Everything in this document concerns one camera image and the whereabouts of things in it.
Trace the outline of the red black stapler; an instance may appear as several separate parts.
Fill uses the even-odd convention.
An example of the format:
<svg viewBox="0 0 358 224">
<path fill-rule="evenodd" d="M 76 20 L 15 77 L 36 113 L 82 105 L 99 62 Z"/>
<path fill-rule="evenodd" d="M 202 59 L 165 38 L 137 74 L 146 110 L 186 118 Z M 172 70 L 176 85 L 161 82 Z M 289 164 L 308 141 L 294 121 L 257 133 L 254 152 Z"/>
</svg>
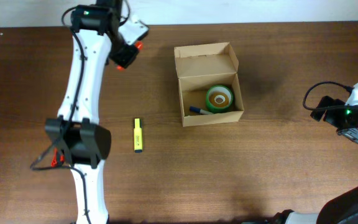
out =
<svg viewBox="0 0 358 224">
<path fill-rule="evenodd" d="M 119 61 L 116 68 L 118 70 L 125 70 L 135 60 L 143 46 L 143 42 L 141 41 L 137 41 L 134 45 L 128 46 L 128 48 L 119 55 Z"/>
</svg>

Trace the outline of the cardboard box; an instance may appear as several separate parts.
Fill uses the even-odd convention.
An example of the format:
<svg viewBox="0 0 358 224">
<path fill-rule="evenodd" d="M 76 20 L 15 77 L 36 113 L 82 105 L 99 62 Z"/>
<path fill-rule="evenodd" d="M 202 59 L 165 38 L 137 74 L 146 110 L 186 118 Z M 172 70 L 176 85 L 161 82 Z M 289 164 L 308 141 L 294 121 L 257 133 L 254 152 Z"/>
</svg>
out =
<svg viewBox="0 0 358 224">
<path fill-rule="evenodd" d="M 174 56 L 184 127 L 240 120 L 244 105 L 238 77 L 239 61 L 230 43 L 175 47 Z M 191 106 L 209 111 L 206 94 L 215 85 L 226 86 L 232 91 L 234 101 L 229 110 L 210 115 L 191 112 Z"/>
</svg>

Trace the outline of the blue white marker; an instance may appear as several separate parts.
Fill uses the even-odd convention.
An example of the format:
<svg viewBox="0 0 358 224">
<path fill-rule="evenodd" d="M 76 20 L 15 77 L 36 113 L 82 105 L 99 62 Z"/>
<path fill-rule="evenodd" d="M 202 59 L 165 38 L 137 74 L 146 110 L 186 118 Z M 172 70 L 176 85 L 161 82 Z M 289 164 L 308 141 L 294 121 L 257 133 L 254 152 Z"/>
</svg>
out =
<svg viewBox="0 0 358 224">
<path fill-rule="evenodd" d="M 189 108 L 189 110 L 190 110 L 191 112 L 198 113 L 198 114 L 202 114 L 202 115 L 210 115 L 210 114 L 213 114 L 213 113 L 210 112 L 210 111 L 206 111 L 206 110 L 203 110 L 203 109 L 201 109 L 201 108 L 194 107 L 194 106 L 191 106 L 191 107 Z"/>
</svg>

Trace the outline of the yellow clear tape roll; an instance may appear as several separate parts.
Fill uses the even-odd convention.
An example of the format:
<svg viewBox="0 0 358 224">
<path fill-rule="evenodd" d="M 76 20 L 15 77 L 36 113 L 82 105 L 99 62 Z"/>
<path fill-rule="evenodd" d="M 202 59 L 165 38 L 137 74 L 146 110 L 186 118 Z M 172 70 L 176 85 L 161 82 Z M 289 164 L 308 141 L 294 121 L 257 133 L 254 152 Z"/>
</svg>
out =
<svg viewBox="0 0 358 224">
<path fill-rule="evenodd" d="M 209 97 L 209 102 L 217 108 L 224 108 L 230 103 L 230 98 L 223 92 L 214 92 Z"/>
</svg>

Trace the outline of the green tape roll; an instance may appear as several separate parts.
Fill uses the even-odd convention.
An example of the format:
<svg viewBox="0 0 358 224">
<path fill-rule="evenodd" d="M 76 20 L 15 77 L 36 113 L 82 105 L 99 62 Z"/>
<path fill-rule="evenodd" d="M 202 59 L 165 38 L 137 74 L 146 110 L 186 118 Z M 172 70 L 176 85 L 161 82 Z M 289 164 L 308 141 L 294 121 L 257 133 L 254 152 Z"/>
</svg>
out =
<svg viewBox="0 0 358 224">
<path fill-rule="evenodd" d="M 210 102 L 209 102 L 209 97 L 214 93 L 214 92 L 223 92 L 225 94 L 227 94 L 230 98 L 230 103 L 224 107 L 224 108 L 217 108 L 214 107 Z M 232 105 L 232 102 L 234 101 L 234 95 L 232 94 L 232 91 L 223 85 L 215 85 L 212 86 L 206 94 L 206 107 L 207 109 L 212 112 L 212 113 L 225 113 L 229 110 L 229 107 Z"/>
</svg>

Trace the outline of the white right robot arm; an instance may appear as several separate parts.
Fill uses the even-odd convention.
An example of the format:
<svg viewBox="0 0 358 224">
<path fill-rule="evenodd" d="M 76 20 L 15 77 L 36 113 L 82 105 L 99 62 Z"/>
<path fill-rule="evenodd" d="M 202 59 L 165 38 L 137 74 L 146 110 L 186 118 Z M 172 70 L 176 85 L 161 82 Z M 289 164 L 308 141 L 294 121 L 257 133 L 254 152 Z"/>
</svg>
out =
<svg viewBox="0 0 358 224">
<path fill-rule="evenodd" d="M 317 86 L 330 84 L 345 89 L 349 93 L 347 101 L 324 96 L 315 108 L 306 105 L 309 93 Z M 303 98 L 303 107 L 311 111 L 310 116 L 323 120 L 336 128 L 339 136 L 358 144 L 358 83 L 347 86 L 337 82 L 320 82 L 313 85 Z M 317 224 L 317 223 L 358 223 L 358 186 L 327 202 L 319 213 L 298 213 L 284 210 L 276 213 L 266 223 L 278 224 Z"/>
</svg>

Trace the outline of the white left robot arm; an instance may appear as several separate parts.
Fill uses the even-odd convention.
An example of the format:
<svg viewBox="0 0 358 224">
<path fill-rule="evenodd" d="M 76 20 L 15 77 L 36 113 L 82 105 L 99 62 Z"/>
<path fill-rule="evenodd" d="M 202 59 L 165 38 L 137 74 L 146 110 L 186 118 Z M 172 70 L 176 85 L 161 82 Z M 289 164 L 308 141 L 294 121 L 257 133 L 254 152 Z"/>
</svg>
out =
<svg viewBox="0 0 358 224">
<path fill-rule="evenodd" d="M 67 27 L 73 38 L 70 76 L 57 117 L 45 122 L 52 143 L 36 161 L 53 152 L 48 169 L 72 173 L 77 223 L 109 223 L 103 170 L 111 148 L 111 132 L 99 124 L 103 73 L 110 61 L 117 69 L 126 69 L 149 31 L 140 19 L 122 15 L 122 7 L 127 5 L 127 1 L 96 1 L 67 10 Z"/>
</svg>

